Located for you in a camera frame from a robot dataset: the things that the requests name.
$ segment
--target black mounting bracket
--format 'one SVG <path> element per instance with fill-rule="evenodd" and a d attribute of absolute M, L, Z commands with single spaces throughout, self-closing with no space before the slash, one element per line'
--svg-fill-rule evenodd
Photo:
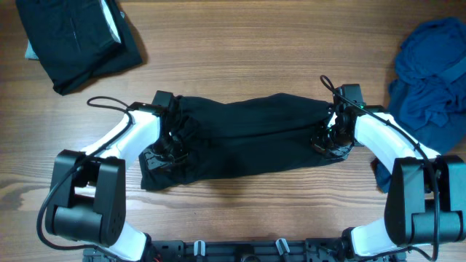
<path fill-rule="evenodd" d="M 157 91 L 152 105 L 159 109 L 160 114 L 160 136 L 159 139 L 144 149 L 143 156 L 147 162 L 149 170 L 165 170 L 176 164 L 182 164 L 187 157 L 183 143 L 171 134 L 172 128 L 176 125 L 179 110 L 179 102 L 171 92 Z"/>
<path fill-rule="evenodd" d="M 458 156 L 439 156 L 433 167 L 440 193 L 440 241 L 462 241 L 466 239 L 466 164 Z M 422 160 L 395 160 L 384 217 L 387 233 L 399 247 L 433 243 L 434 201 L 425 196 L 430 187 Z"/>
<path fill-rule="evenodd" d="M 55 158 L 52 188 L 80 159 L 83 152 L 61 151 Z M 95 185 L 95 196 L 75 194 L 75 187 Z M 126 216 L 125 161 L 94 157 L 65 181 L 47 206 L 45 229 L 70 240 L 108 247 L 121 234 Z"/>
<path fill-rule="evenodd" d="M 336 88 L 344 98 L 370 112 L 384 111 L 382 106 L 367 106 L 359 84 L 344 84 Z M 328 159 L 346 159 L 353 146 L 362 146 L 355 139 L 355 125 L 358 116 L 364 113 L 354 106 L 333 95 L 333 111 L 336 115 L 335 125 L 328 127 L 329 122 L 322 124 L 311 138 L 312 147 L 326 155 Z"/>

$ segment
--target black cloth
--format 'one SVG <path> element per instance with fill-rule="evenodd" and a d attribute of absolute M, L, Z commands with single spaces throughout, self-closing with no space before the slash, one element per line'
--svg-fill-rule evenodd
<path fill-rule="evenodd" d="M 31 46 L 53 82 L 66 95 L 89 78 L 142 63 L 115 0 L 107 0 L 121 43 L 114 40 L 99 0 L 17 0 Z"/>
<path fill-rule="evenodd" d="M 186 164 L 172 172 L 149 170 L 139 156 L 141 188 L 155 191 L 201 179 L 235 178 L 300 167 L 326 160 L 311 148 L 319 124 L 327 124 L 331 104 L 276 94 L 267 98 L 222 104 L 204 98 L 179 97 L 178 123 L 171 130 L 189 152 Z"/>

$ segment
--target wood grain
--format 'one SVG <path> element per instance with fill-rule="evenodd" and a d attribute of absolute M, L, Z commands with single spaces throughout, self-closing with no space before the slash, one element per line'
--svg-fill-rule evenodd
<path fill-rule="evenodd" d="M 26 35 L 14 2 L 0 2 L 0 257 L 80 261 L 36 237 L 55 156 L 81 149 L 120 119 L 86 107 L 95 95 L 150 102 L 157 90 L 228 103 L 287 92 L 331 100 L 318 76 L 360 83 L 370 104 L 389 100 L 400 43 L 421 22 L 465 19 L 463 1 L 122 1 L 144 65 L 96 79 L 61 97 L 39 63 L 24 59 Z M 453 150 L 466 159 L 466 143 Z M 165 191 L 141 191 L 138 163 L 127 173 L 127 219 L 154 239 L 240 240 L 337 237 L 383 216 L 385 195 L 357 148 L 345 162 Z M 51 237 L 56 242 L 65 240 Z M 441 247 L 462 261 L 465 244 Z M 416 254 L 410 261 L 423 261 Z"/>

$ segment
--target black cable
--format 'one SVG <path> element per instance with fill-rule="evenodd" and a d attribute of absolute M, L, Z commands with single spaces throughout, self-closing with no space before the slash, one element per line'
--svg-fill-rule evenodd
<path fill-rule="evenodd" d="M 419 154 L 422 156 L 422 158 L 424 160 L 424 164 L 425 164 L 425 166 L 427 168 L 427 172 L 429 173 L 430 182 L 432 184 L 433 195 L 434 195 L 434 242 L 433 242 L 433 254 L 432 254 L 432 257 L 430 257 L 426 252 L 422 251 L 418 247 L 406 247 L 406 249 L 415 250 L 417 252 L 420 252 L 428 261 L 436 261 L 437 258 L 438 258 L 438 249 L 439 249 L 439 245 L 440 245 L 440 234 L 439 234 L 440 233 L 440 226 L 439 226 L 439 223 L 440 223 L 440 200 L 439 200 L 439 197 L 438 197 L 438 182 L 437 182 L 437 178 L 435 176 L 434 169 L 432 167 L 432 163 L 430 163 L 429 159 L 427 158 L 427 155 L 421 149 L 420 144 L 418 142 L 415 142 L 408 134 L 406 134 L 403 130 L 401 130 L 400 128 L 398 128 L 394 124 L 392 124 L 390 121 L 385 120 L 385 119 L 381 118 L 380 116 L 377 116 L 376 114 L 365 110 L 364 108 L 361 108 L 356 103 L 352 102 L 351 100 L 349 100 L 346 97 L 344 97 L 343 95 L 341 95 L 339 92 L 337 92 L 335 90 L 335 87 L 333 86 L 332 82 L 330 81 L 330 79 L 327 76 L 324 76 L 324 75 L 320 76 L 320 81 L 322 82 L 322 84 L 325 87 L 327 87 L 328 90 L 330 90 L 333 93 L 333 95 L 336 95 L 340 99 L 344 100 L 346 103 L 349 103 L 351 106 L 356 107 L 357 109 L 361 110 L 365 114 L 368 114 L 369 116 L 372 116 L 373 118 L 383 122 L 387 126 L 393 128 L 395 131 L 400 133 L 400 135 L 402 135 L 404 138 L 406 138 L 406 140 L 408 140 L 408 142 L 413 145 L 414 150 L 418 151 Z M 377 257 L 384 256 L 382 254 L 384 254 L 384 253 L 381 253 L 381 254 L 377 255 Z"/>
<path fill-rule="evenodd" d="M 398 253 L 411 252 L 412 250 L 417 251 L 422 256 L 424 256 L 427 260 L 430 260 L 430 256 L 425 251 L 423 251 L 422 249 L 420 249 L 418 247 L 405 247 L 405 248 L 402 248 L 402 249 L 399 249 L 399 250 L 387 251 L 387 252 L 383 252 L 383 253 L 373 255 L 373 256 L 370 256 L 370 257 L 363 257 L 364 259 L 359 260 L 358 262 L 373 261 L 374 259 L 385 257 L 387 255 L 396 255 Z"/>
<path fill-rule="evenodd" d="M 63 185 L 63 183 L 65 183 L 66 179 L 69 178 L 71 175 L 74 175 L 75 173 L 77 173 L 79 170 L 80 170 L 80 167 L 85 164 L 86 162 L 90 161 L 91 158 L 93 158 L 95 155 L 99 154 L 100 152 L 102 152 L 103 150 L 105 150 L 108 146 L 110 146 L 116 139 L 118 139 L 119 137 L 121 137 L 123 134 L 125 134 L 129 128 L 131 127 L 131 125 L 133 124 L 133 117 L 131 116 L 131 114 L 128 112 L 128 110 L 126 109 L 122 109 L 122 108 L 117 108 L 115 106 L 105 106 L 105 105 L 98 105 L 98 104 L 93 104 L 91 103 L 91 101 L 93 100 L 96 100 L 96 99 L 107 99 L 107 100 L 112 100 L 112 101 L 116 101 L 118 103 L 121 103 L 122 105 L 128 107 L 127 104 L 123 103 L 122 101 L 120 100 L 117 100 L 115 98 L 109 98 L 109 97 L 103 97 L 103 96 L 99 96 L 99 97 L 94 97 L 94 98 L 90 98 L 88 101 L 87 101 L 87 105 L 89 106 L 92 106 L 92 107 L 97 107 L 97 108 L 107 108 L 107 109 L 113 109 L 113 110 L 117 110 L 117 111 L 121 111 L 123 113 L 125 113 L 127 116 L 128 116 L 128 123 L 126 124 L 125 128 L 123 128 L 120 132 L 118 132 L 118 134 L 116 134 L 114 137 L 112 137 L 109 141 L 105 142 L 102 146 L 100 146 L 99 148 L 97 148 L 97 150 L 95 150 L 94 152 L 86 155 L 85 158 L 83 158 L 82 160 L 78 161 L 70 170 L 68 170 L 65 175 L 63 175 L 63 177 L 58 181 L 58 183 L 56 183 L 52 189 L 50 189 L 50 192 L 48 193 L 48 195 L 45 197 L 44 199 L 44 202 L 42 203 L 42 206 L 41 208 L 39 209 L 39 214 L 37 215 L 37 223 L 36 223 L 36 230 L 37 230 L 37 236 L 39 237 L 39 239 L 42 241 L 42 243 L 44 243 L 45 245 L 47 245 L 48 247 L 51 247 L 55 250 L 80 250 L 80 249 L 83 249 L 83 248 L 93 248 L 93 249 L 97 249 L 99 251 L 103 251 L 101 248 L 99 248 L 97 245 L 75 245 L 75 246 L 68 246 L 68 247 L 65 247 L 65 246 L 60 246 L 60 245 L 55 245 L 53 243 L 51 243 L 48 239 L 45 238 L 45 235 L 44 235 L 44 232 L 42 231 L 42 221 L 44 219 L 44 214 L 45 214 L 45 210 L 47 208 L 47 205 L 50 203 L 50 200 L 53 198 L 53 196 L 55 195 L 55 193 L 57 192 L 57 190 Z"/>

